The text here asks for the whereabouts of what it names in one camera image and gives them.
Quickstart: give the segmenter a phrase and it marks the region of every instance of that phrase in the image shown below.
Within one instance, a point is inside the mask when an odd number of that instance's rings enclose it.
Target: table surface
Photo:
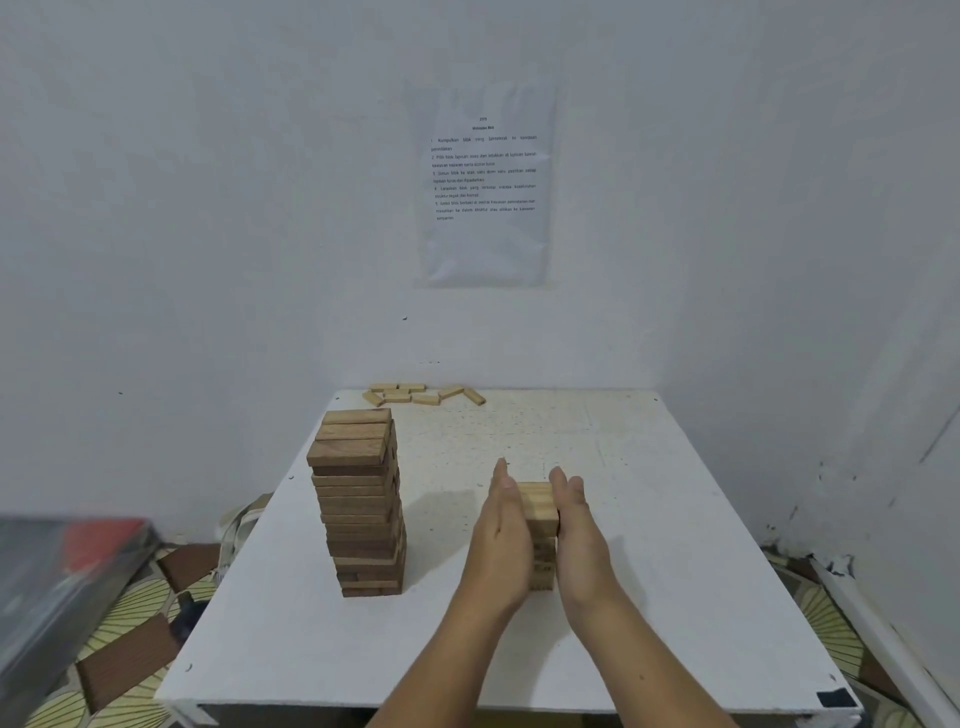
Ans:
[[[329,409],[366,408],[342,391]],[[493,390],[393,407],[408,552],[399,596],[344,599],[304,444],[156,699],[377,706],[433,634],[497,457],[517,480],[580,474],[613,565],[660,636],[731,712],[821,713],[843,676],[655,392]],[[314,429],[309,438],[312,440]],[[480,706],[613,705],[556,592],[534,593]]]

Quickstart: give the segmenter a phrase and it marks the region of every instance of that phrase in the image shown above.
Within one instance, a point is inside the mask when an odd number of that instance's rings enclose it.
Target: red object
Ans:
[[[143,519],[96,519],[68,524],[63,534],[63,567],[71,572],[96,569],[146,524]]]

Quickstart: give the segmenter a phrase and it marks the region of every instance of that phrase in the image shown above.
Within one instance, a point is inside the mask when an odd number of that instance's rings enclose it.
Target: stacked wooden blocks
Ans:
[[[306,462],[343,595],[400,594],[407,534],[390,410],[327,412]]]
[[[534,541],[534,573],[530,589],[552,590],[557,575],[557,530],[560,514],[553,502],[550,483],[517,483],[523,500],[523,516]]]

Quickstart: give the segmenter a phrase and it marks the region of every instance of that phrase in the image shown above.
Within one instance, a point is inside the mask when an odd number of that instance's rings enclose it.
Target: dark wooden block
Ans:
[[[311,468],[379,466],[386,440],[315,440],[306,453]]]

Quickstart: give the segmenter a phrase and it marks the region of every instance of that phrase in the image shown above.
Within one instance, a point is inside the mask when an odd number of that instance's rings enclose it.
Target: finger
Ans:
[[[513,511],[523,515],[523,499],[520,497],[520,489],[516,486],[516,481],[509,475],[500,478],[497,485],[500,510]]]
[[[505,477],[509,477],[507,474],[507,460],[501,457],[496,461],[496,465],[493,466],[493,477],[490,479],[490,495],[493,495],[494,491],[499,489],[500,483]]]
[[[570,488],[566,480],[566,473],[559,466],[550,471],[550,485],[553,486],[553,502],[557,510],[563,510],[573,504],[570,497]]]
[[[584,494],[584,479],[579,475],[574,475],[567,480],[566,489],[574,503],[582,505],[587,502],[587,496]]]

